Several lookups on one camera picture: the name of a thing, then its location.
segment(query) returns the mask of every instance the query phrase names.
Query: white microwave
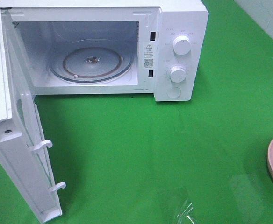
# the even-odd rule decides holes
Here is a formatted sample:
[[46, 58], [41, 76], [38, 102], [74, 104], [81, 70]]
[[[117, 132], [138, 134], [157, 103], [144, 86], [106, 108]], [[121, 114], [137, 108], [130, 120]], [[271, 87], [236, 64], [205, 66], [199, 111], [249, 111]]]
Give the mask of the white microwave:
[[0, 1], [0, 163], [38, 220], [62, 214], [35, 95], [189, 100], [208, 11], [200, 0]]

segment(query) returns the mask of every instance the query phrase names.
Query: sticker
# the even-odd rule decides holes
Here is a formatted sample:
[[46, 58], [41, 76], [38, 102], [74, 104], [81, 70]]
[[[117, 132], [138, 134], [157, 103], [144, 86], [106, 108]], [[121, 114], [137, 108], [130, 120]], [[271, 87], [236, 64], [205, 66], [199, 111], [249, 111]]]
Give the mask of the sticker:
[[143, 65], [146, 69], [154, 67], [155, 42], [143, 42]]

